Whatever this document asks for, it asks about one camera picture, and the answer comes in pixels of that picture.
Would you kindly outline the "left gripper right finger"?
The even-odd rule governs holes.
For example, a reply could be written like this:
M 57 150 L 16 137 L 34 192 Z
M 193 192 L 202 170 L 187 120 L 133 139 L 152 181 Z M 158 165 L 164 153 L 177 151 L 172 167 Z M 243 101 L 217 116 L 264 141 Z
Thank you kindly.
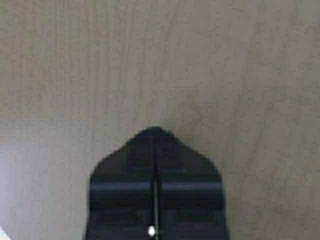
M 217 168 L 160 127 L 152 129 L 152 238 L 229 240 Z

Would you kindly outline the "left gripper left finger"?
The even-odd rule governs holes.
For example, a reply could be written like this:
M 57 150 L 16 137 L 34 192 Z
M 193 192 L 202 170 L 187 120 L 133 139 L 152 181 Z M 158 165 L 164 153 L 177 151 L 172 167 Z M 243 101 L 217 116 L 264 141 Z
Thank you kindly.
M 102 158 L 87 189 L 85 240 L 153 240 L 157 128 L 146 128 Z

